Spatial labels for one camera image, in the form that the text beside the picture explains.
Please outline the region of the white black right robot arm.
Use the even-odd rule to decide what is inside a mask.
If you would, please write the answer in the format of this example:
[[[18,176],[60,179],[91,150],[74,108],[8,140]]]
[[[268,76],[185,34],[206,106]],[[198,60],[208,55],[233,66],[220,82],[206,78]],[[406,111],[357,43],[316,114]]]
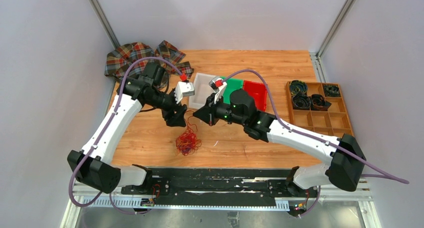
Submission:
[[[193,115],[210,126],[219,120],[239,124],[255,140],[290,146],[319,159],[319,165],[292,168],[285,183],[292,196],[326,184],[349,192],[357,189],[366,158],[356,138],[349,134],[338,138],[289,124],[257,109],[253,97],[243,89],[231,93],[229,104],[215,100],[215,94],[211,94]]]

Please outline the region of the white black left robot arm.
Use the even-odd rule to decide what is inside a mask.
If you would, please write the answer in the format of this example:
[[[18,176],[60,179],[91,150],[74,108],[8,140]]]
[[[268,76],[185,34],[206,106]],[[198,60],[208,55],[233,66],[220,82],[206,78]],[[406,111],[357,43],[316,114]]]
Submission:
[[[147,63],[136,78],[122,79],[113,104],[91,139],[80,151],[72,150],[67,161],[76,180],[103,193],[117,187],[134,186],[140,194],[153,189],[152,171],[141,165],[112,166],[111,162],[124,132],[144,105],[160,109],[169,127],[185,127],[187,106],[183,97],[195,93],[194,86],[181,75],[169,93],[160,91],[165,69],[156,63]]]

